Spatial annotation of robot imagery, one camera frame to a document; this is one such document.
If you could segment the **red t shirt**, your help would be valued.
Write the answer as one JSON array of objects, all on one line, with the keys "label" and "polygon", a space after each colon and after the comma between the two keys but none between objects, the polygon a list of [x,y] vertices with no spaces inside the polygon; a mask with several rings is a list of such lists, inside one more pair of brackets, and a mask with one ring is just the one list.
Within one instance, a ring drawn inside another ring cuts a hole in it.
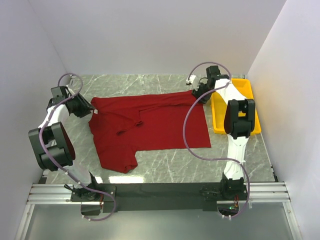
[{"label": "red t shirt", "polygon": [[210,148],[204,108],[192,92],[94,97],[88,122],[102,168],[128,173],[137,151]]}]

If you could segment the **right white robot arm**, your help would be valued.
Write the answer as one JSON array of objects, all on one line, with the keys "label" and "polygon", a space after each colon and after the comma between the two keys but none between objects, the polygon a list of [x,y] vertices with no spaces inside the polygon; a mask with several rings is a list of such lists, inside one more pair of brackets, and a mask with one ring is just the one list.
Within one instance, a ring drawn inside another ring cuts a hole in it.
[{"label": "right white robot arm", "polygon": [[226,104],[223,127],[227,134],[228,150],[219,194],[226,200],[233,200],[247,192],[243,167],[246,145],[255,128],[256,103],[254,99],[241,94],[231,83],[231,78],[221,74],[217,65],[206,68],[206,79],[206,83],[199,82],[198,87],[192,91],[192,95],[200,104],[205,104],[212,94],[204,94],[215,90]]}]

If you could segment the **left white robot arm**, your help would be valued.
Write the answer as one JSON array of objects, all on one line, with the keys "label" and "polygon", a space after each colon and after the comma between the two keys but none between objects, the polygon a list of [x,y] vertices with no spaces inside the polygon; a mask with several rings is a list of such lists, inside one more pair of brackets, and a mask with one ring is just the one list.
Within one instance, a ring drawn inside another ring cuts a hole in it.
[{"label": "left white robot arm", "polygon": [[101,197],[98,183],[87,169],[75,162],[75,149],[63,126],[63,121],[70,115],[83,118],[95,107],[68,86],[54,87],[51,93],[45,120],[28,132],[36,161],[43,170],[60,171],[71,178],[73,187],[64,187],[80,200],[97,201]]}]

